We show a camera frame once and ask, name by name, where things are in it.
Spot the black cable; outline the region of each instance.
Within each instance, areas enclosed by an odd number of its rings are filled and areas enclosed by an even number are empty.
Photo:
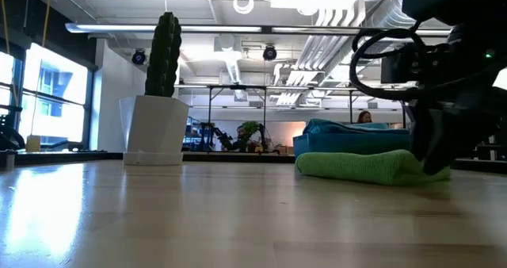
[[[417,28],[421,24],[420,21],[416,22],[415,25],[409,29],[364,29],[361,30],[353,40],[353,51],[354,55],[350,62],[349,69],[349,78],[350,82],[362,93],[372,96],[374,98],[382,98],[396,101],[411,101],[414,99],[419,99],[427,94],[435,94],[437,91],[446,90],[450,86],[456,86],[462,82],[466,82],[472,78],[476,78],[480,76],[483,72],[472,73],[471,75],[465,76],[463,78],[459,78],[457,80],[446,82],[437,86],[431,86],[424,89],[411,88],[408,90],[385,90],[379,88],[371,88],[370,86],[364,85],[357,77],[356,67],[359,63],[360,59],[380,59],[388,56],[396,55],[401,52],[402,49],[395,49],[389,52],[368,54],[366,50],[370,48],[376,42],[382,40],[383,38],[397,38],[397,39],[406,39],[411,38],[414,41],[414,45],[417,49],[417,54],[419,56],[423,56],[425,54],[425,46],[424,41],[416,34]],[[365,36],[371,36],[370,39],[366,40],[360,47],[358,47],[359,40]],[[495,71],[498,65],[491,65],[489,70]]]

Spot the fluorescent light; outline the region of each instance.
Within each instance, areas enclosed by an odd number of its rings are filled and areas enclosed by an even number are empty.
[[[261,26],[182,25],[183,33],[260,33]]]
[[[156,25],[82,25],[66,23],[70,33],[152,33]]]
[[[129,24],[77,24],[66,23],[70,33],[153,33],[157,25],[129,25]],[[242,33],[267,35],[327,35],[327,36],[355,36],[361,28],[357,27],[320,27],[320,26],[270,26],[270,25],[182,25],[183,33]],[[450,30],[420,29],[417,34],[421,37],[447,37]]]
[[[359,28],[355,27],[322,27],[322,26],[275,26],[271,29],[276,34],[292,34],[292,35],[341,35],[355,36],[359,33]]]
[[[309,90],[309,86],[267,86],[268,90]]]
[[[419,29],[416,34],[421,37],[447,37],[451,33],[451,29]]]
[[[361,28],[359,27],[322,27],[322,26],[274,26],[271,32],[274,34],[291,35],[337,35],[337,36],[355,36]],[[451,30],[447,29],[419,29],[417,34],[421,37],[440,37],[445,38]]]
[[[174,85],[175,88],[193,88],[193,89],[196,89],[196,88],[200,88],[200,89],[205,89],[208,87],[208,85]]]
[[[347,90],[347,88],[339,88],[339,87],[316,87],[315,90]]]
[[[153,33],[157,25],[66,23],[70,33]],[[261,33],[261,26],[182,25],[183,33]]]
[[[204,85],[204,86],[217,86],[219,85],[220,83],[218,81],[191,81],[192,84],[190,84],[190,86],[199,86],[199,85]]]
[[[259,109],[255,106],[222,106],[223,109]]]

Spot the teal towel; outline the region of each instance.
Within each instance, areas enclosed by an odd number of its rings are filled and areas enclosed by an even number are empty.
[[[422,165],[406,150],[374,155],[352,153],[305,153],[295,161],[298,171],[307,176],[337,178],[388,186],[412,186],[447,180],[449,167],[433,176],[422,171]]]

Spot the green towel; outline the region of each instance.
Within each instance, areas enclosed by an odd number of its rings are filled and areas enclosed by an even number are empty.
[[[297,170],[307,176],[338,178],[389,186],[424,184],[451,177],[449,167],[433,176],[422,171],[422,165],[406,150],[374,155],[352,153],[305,153],[296,161]]]

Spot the white wall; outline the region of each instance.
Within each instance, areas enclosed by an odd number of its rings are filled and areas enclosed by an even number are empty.
[[[146,74],[111,50],[107,41],[97,40],[93,87],[90,149],[125,151],[120,121],[120,99],[144,94]]]

